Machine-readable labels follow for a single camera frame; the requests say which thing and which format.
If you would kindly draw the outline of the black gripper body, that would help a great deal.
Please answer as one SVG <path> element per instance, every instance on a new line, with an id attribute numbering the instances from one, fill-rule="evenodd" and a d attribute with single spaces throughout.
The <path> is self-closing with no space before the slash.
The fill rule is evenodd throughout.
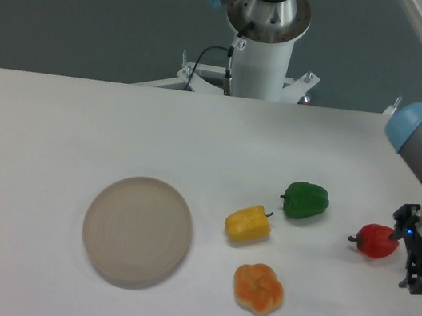
<path id="1" fill-rule="evenodd" d="M 407 251 L 406 267 L 422 270 L 422 208 L 407 205 L 403 215 L 401 237 Z"/>

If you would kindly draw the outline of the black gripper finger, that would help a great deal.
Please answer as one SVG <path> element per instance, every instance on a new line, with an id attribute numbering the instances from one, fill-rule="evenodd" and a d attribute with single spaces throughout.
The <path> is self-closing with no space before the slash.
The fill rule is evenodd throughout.
<path id="1" fill-rule="evenodd" d="M 406 278 L 399 282 L 399 288 L 407 288 L 412 295 L 422 295 L 422 266 L 410 262 Z"/>
<path id="2" fill-rule="evenodd" d="M 393 241 L 399 241 L 404 237 L 406 230 L 414 230 L 415 225 L 419 221 L 420 204 L 403 204 L 396 210 L 392 217 L 395 222 L 393 232 L 390 235 L 390 239 Z"/>

